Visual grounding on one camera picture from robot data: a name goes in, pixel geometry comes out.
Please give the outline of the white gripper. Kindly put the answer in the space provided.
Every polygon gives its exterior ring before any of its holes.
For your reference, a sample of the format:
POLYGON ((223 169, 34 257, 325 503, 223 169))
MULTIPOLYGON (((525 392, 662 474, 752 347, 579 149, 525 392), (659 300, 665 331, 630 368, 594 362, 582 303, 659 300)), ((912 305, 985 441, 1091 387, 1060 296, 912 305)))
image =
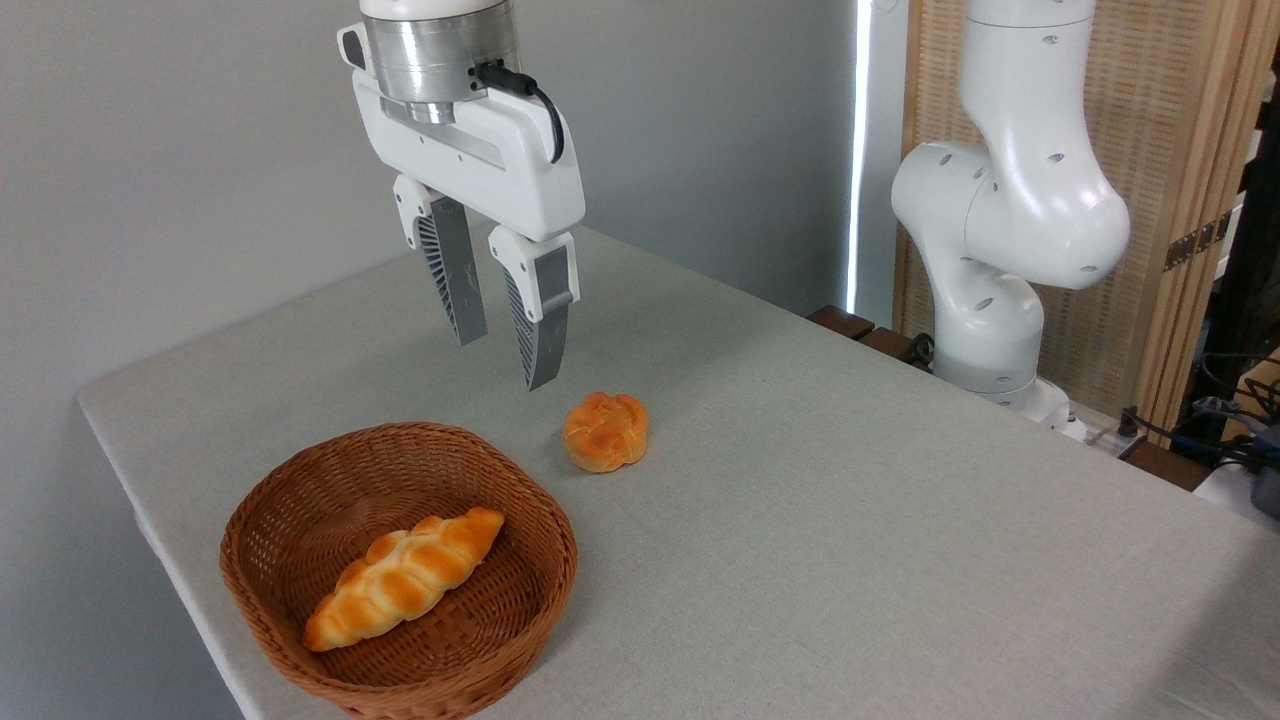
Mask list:
POLYGON ((494 88, 457 102, 453 123, 430 124, 384 97, 369 67, 353 67, 352 83, 374 152, 401 173, 393 193, 402 229, 428 264, 454 337, 465 346, 486 334, 466 206, 500 224, 488 242, 504 270, 526 388, 556 379, 579 301, 566 231, 586 210, 568 122, 559 122, 562 154, 552 161, 558 143, 538 99, 494 88))

